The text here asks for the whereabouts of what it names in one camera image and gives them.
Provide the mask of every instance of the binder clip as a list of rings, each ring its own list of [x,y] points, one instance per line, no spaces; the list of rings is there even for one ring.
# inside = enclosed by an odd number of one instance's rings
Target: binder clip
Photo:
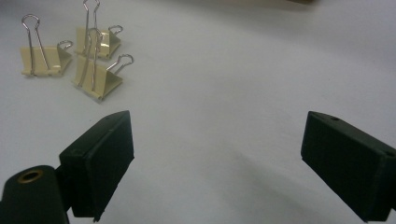
[[[88,42],[88,31],[89,31],[89,17],[90,17],[90,11],[88,10],[87,7],[87,2],[88,0],[84,0],[83,4],[85,7],[85,10],[87,11],[87,19],[85,23],[85,29],[82,27],[78,27],[76,32],[77,32],[77,47],[75,50],[75,53],[79,55],[85,55],[87,50],[87,42]],[[97,20],[96,20],[96,11],[100,6],[99,0],[95,0],[96,2],[96,7],[95,10],[93,11],[93,18],[94,18],[94,28],[97,29]],[[113,25],[108,27],[107,30],[100,30],[102,33],[102,41],[100,45],[100,50],[98,53],[99,58],[103,59],[110,59],[111,56],[113,55],[114,51],[120,46],[121,40],[117,37],[117,34],[123,31],[122,26],[120,25]]]
[[[91,33],[92,31],[96,32],[95,43],[92,43]],[[119,71],[125,66],[134,62],[134,58],[129,54],[121,54],[117,61],[111,64],[108,68],[96,64],[96,59],[98,55],[98,51],[100,48],[100,43],[103,36],[102,33],[95,28],[91,28],[88,32],[89,46],[86,57],[78,55],[78,66],[76,77],[73,80],[73,83],[81,87],[85,92],[87,92],[90,96],[103,100],[103,98],[108,95],[111,91],[113,91],[116,87],[118,87],[122,83],[122,78],[118,77],[117,74]],[[90,51],[91,48],[94,48],[93,61],[90,60]],[[114,73],[111,72],[117,64],[120,63],[121,58],[130,58],[131,61],[125,63],[120,66]]]
[[[29,17],[37,20],[35,24],[35,35],[37,36],[39,47],[32,46],[30,29],[25,23],[25,20]],[[64,40],[59,42],[57,46],[43,47],[40,35],[38,34],[40,19],[33,14],[28,14],[22,18],[21,22],[26,28],[29,38],[29,47],[21,48],[23,62],[21,73],[27,76],[61,76],[66,66],[72,60],[72,55],[66,52],[66,50],[73,46],[73,42]]]

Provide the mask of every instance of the metal wire handle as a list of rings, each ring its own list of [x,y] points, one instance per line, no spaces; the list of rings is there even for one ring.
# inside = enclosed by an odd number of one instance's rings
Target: metal wire handle
[[[121,55],[119,56],[119,58],[117,59],[117,61],[114,62],[113,64],[111,64],[111,65],[107,68],[107,71],[110,71],[110,70],[111,70],[112,68],[114,68],[117,64],[119,64],[119,63],[121,62],[121,59],[122,59],[122,58],[130,58],[131,61],[128,62],[128,63],[124,63],[123,65],[121,65],[120,68],[116,70],[116,72],[114,73],[114,75],[118,74],[125,66],[134,63],[134,57],[132,57],[131,54],[121,54]]]
[[[29,49],[30,49],[30,62],[31,62],[31,70],[30,70],[30,75],[34,75],[35,74],[35,62],[34,62],[34,54],[33,54],[33,45],[32,45],[32,36],[30,35],[30,29],[29,27],[27,27],[25,20],[29,17],[33,17],[37,20],[37,23],[35,24],[35,35],[37,36],[38,39],[38,43],[40,45],[40,50],[41,50],[41,54],[43,56],[44,59],[44,63],[47,67],[47,70],[49,70],[49,65],[47,63],[47,58],[46,58],[46,54],[44,53],[44,49],[43,49],[43,45],[41,44],[41,39],[40,39],[40,35],[38,34],[38,26],[40,25],[40,19],[33,15],[33,14],[27,14],[26,16],[24,16],[21,20],[22,25],[26,28],[27,30],[27,37],[29,38]]]
[[[83,2],[82,2],[82,4],[84,5],[84,7],[85,7],[85,10],[87,11],[87,18],[86,18],[86,22],[85,22],[85,38],[84,38],[84,49],[83,49],[83,51],[82,52],[85,52],[86,51],[86,46],[87,46],[87,44],[88,44],[88,25],[89,25],[89,21],[90,21],[90,10],[88,9],[88,6],[87,6],[87,1],[88,0],[83,0]],[[98,24],[97,24],[97,20],[96,20],[96,11],[98,10],[98,8],[99,8],[99,6],[100,6],[100,2],[99,2],[99,0],[95,0],[95,2],[96,2],[96,7],[95,7],[95,9],[93,10],[93,18],[94,18],[94,28],[95,29],[97,29],[98,28]]]
[[[62,48],[61,45],[67,44],[66,46],[64,46],[64,50],[70,49],[73,46],[73,41],[71,40],[63,40],[61,42],[58,43],[58,48]]]
[[[109,26],[108,27],[108,31],[113,30],[114,28],[119,28],[118,30],[116,30],[116,32],[113,32],[114,35],[117,35],[118,33],[121,33],[123,31],[123,27],[120,25],[113,25],[113,26]]]
[[[82,77],[81,77],[81,80],[79,81],[78,85],[82,86],[85,76],[87,75],[88,63],[90,60],[90,53],[91,53],[91,46],[92,46],[92,38],[91,38],[92,31],[96,32],[96,45],[95,45],[95,53],[93,56],[93,73],[92,73],[92,91],[94,91],[95,90],[95,77],[96,77],[96,59],[97,59],[98,51],[100,51],[100,45],[101,45],[101,42],[103,39],[102,33],[96,28],[91,28],[88,31],[88,38],[90,40],[90,46],[88,47],[88,52],[87,52],[87,55],[85,58],[84,70],[82,72]]]

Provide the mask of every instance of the white surface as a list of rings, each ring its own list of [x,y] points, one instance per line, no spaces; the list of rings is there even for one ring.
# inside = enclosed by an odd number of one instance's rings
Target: white surface
[[[116,54],[135,63],[101,104],[73,87],[76,58],[61,78],[21,75],[22,16],[44,45],[74,40],[73,2],[0,0],[0,190],[128,109],[135,160],[100,223],[362,223],[300,149],[309,110],[396,147],[394,0],[102,1],[99,27],[122,25]]]

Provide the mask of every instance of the binder clip handle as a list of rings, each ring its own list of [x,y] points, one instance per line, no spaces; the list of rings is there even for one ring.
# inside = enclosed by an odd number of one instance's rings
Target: binder clip handle
[[[87,10],[87,25],[88,25],[88,18],[89,18],[89,15],[90,15],[90,10],[88,9],[88,6],[87,6],[87,1],[88,0],[84,0],[83,2],[82,2],[82,4],[84,5],[84,7],[85,7],[85,10]],[[98,28],[98,26],[97,26],[97,22],[96,22],[96,11],[98,10],[98,8],[99,8],[99,6],[100,6],[100,2],[99,2],[99,0],[95,0],[95,2],[96,2],[96,7],[95,7],[95,9],[93,10],[93,17],[94,17],[94,19],[95,19],[95,28]]]
[[[27,37],[29,38],[29,49],[30,49],[30,60],[31,60],[31,70],[30,70],[30,75],[34,75],[35,74],[35,60],[34,60],[34,54],[33,54],[33,45],[32,45],[32,36],[30,35],[30,29],[29,27],[26,25],[25,20],[29,17],[35,18],[37,20],[36,24],[35,24],[35,35],[37,36],[38,39],[38,44],[40,45],[40,51],[41,51],[41,55],[44,59],[44,63],[46,65],[47,70],[49,70],[49,64],[47,62],[47,58],[46,58],[46,54],[44,53],[44,49],[43,49],[43,45],[41,44],[41,39],[40,39],[40,35],[38,34],[38,26],[40,25],[40,19],[33,15],[33,14],[27,14],[25,15],[21,22],[22,25],[26,28],[27,30]]]
[[[37,20],[37,22],[36,22],[36,24],[35,24],[35,30],[38,29],[38,26],[40,25],[40,19],[39,19],[37,16],[35,16],[35,15],[33,15],[33,14],[27,14],[26,16],[24,16],[24,17],[22,18],[22,25],[26,28],[26,30],[27,30],[28,32],[30,32],[30,29],[29,29],[29,27],[27,27],[25,21],[26,21],[26,19],[29,18],[29,17],[33,17],[33,18],[35,18],[35,19]]]
[[[113,32],[114,35],[117,35],[118,33],[121,33],[123,31],[123,27],[120,25],[113,25],[113,26],[109,26],[108,27],[108,31],[112,32],[111,30],[115,29],[115,28],[119,28],[118,30],[116,30],[115,32]]]
[[[103,40],[103,35],[97,28],[91,28],[90,30],[88,30],[88,38],[90,40],[90,46],[88,47],[88,53],[87,53],[87,57],[86,57],[85,67],[84,67],[84,74],[87,73],[88,60],[90,58],[90,51],[91,51],[91,45],[92,45],[92,38],[91,38],[92,31],[96,32],[96,44],[95,44],[95,53],[93,55],[93,73],[92,73],[92,91],[94,91],[95,90],[95,79],[96,79],[96,59],[98,57],[98,52],[100,51],[100,46],[101,46],[101,42]]]
[[[117,64],[119,64],[119,63],[121,62],[121,59],[122,59],[122,58],[130,58],[131,61],[128,62],[128,63],[124,63],[123,65],[121,65],[120,68],[117,69],[117,71],[114,73],[114,75],[117,75],[125,66],[134,63],[134,57],[132,57],[131,54],[121,54],[121,55],[119,56],[119,58],[117,59],[117,61],[114,62],[113,64],[111,64],[111,65],[107,68],[107,71],[110,71],[110,70],[111,70],[112,68],[114,68]]]
[[[67,49],[70,49],[73,46],[73,41],[71,41],[71,40],[63,40],[63,41],[59,42],[57,46],[60,49],[67,50]]]

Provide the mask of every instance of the screw hole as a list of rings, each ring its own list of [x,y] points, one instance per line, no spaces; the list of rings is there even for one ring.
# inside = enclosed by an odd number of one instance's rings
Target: screw hole
[[[28,171],[18,178],[18,182],[20,182],[21,184],[31,183],[37,180],[38,178],[40,178],[42,175],[43,175],[42,170]]]

